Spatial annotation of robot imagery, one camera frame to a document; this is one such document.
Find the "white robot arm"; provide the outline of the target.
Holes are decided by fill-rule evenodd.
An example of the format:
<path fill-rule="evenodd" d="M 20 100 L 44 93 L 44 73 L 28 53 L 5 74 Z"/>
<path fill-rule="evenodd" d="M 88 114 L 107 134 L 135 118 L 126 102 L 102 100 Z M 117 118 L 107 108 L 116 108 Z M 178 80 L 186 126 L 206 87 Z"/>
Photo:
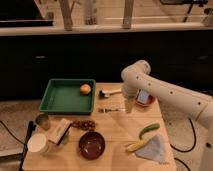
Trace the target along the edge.
<path fill-rule="evenodd" d="M 183 88 L 151 77 L 145 60 L 127 66 L 121 72 L 122 93 L 131 102 L 139 90 L 179 108 L 208 130 L 199 171 L 213 171 L 213 96 Z"/>

